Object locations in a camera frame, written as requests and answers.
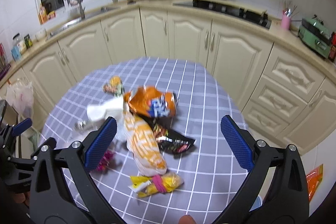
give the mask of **table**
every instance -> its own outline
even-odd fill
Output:
[[[73,131],[77,120],[86,120],[86,106],[112,98],[103,85],[119,75],[125,91],[141,85],[155,85],[161,91],[174,91],[179,98],[173,129],[196,139],[196,149],[175,159],[164,154],[167,166],[177,172],[184,184],[168,194],[138,199],[128,188],[129,176],[138,174],[125,145],[113,141],[116,151],[106,174],[91,176],[96,185],[127,223],[177,223],[182,215],[191,215],[197,223],[212,223],[235,195],[247,172],[242,169],[224,139],[220,122],[231,115],[240,128],[247,129],[244,118],[232,99],[206,69],[194,62],[160,58],[140,58],[110,65],[87,75],[62,97],[50,113],[42,131],[42,143],[48,137],[57,140],[56,148],[68,147],[78,138]],[[76,204],[85,209],[68,169],[64,169]]]

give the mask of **pink rubber band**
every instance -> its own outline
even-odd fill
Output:
[[[162,178],[160,175],[155,175],[154,177],[152,177],[152,181],[156,187],[156,189],[160,192],[160,193],[167,193],[167,189],[166,187],[164,187],[164,185],[162,184]]]

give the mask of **countertop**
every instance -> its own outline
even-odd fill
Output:
[[[62,39],[63,37],[66,37],[67,35],[81,28],[84,28],[88,25],[91,25],[95,22],[98,22],[100,20],[104,20],[113,15],[122,14],[124,12],[130,11],[130,10],[136,10],[139,8],[154,9],[154,10],[167,10],[169,12],[176,12],[179,14],[183,13],[184,15],[190,15],[190,16],[195,16],[199,18],[213,19],[215,22],[223,23],[226,25],[231,25],[233,27],[241,28],[245,31],[249,31],[253,33],[254,35],[258,35],[260,37],[269,39],[270,41],[273,41],[274,43],[282,46],[288,51],[293,52],[294,54],[300,56],[302,59],[304,59],[305,61],[310,63],[312,66],[317,68],[317,70],[319,70],[321,73],[326,75],[336,85],[335,65],[329,60],[323,60],[321,57],[319,57],[317,54],[311,51],[308,47],[306,47],[301,42],[301,40],[294,33],[292,33],[291,31],[282,29],[280,27],[279,22],[277,22],[276,20],[272,21],[270,29],[266,29],[258,25],[255,25],[253,23],[241,20],[239,18],[235,18],[235,17],[228,16],[228,15],[223,15],[223,14],[216,13],[213,11],[173,5],[173,3],[178,3],[182,1],[188,1],[188,0],[138,0],[136,3],[130,4],[130,5],[128,5],[125,2],[120,2],[115,5],[110,5],[110,6],[119,6],[120,9],[111,10],[109,12],[103,13],[96,17],[89,18],[53,36],[52,38],[48,40],[42,40],[42,41],[34,43],[33,47],[28,49],[23,54],[22,59],[19,62],[12,62],[12,67],[8,71],[8,73],[5,75],[5,77],[0,81],[0,86],[2,86],[19,68],[21,68],[24,64],[26,64],[36,54],[40,53],[41,51],[49,47],[51,44],[57,42],[57,40]],[[262,10],[262,9],[253,8],[250,5],[242,5],[240,3],[235,3],[232,1],[230,2],[236,5],[244,6],[244,7],[248,6],[248,8],[250,9]]]

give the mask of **green appliance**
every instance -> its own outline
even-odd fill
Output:
[[[313,51],[328,58],[331,48],[330,33],[317,16],[309,19],[303,18],[298,35],[302,42]]]

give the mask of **gas cooktop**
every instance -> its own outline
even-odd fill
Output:
[[[173,3],[173,5],[212,10],[218,13],[234,16],[242,20],[255,23],[267,29],[270,28],[272,23],[272,21],[268,19],[267,13],[258,14],[248,9],[238,8],[228,4],[218,3],[210,0],[185,1],[185,2]]]

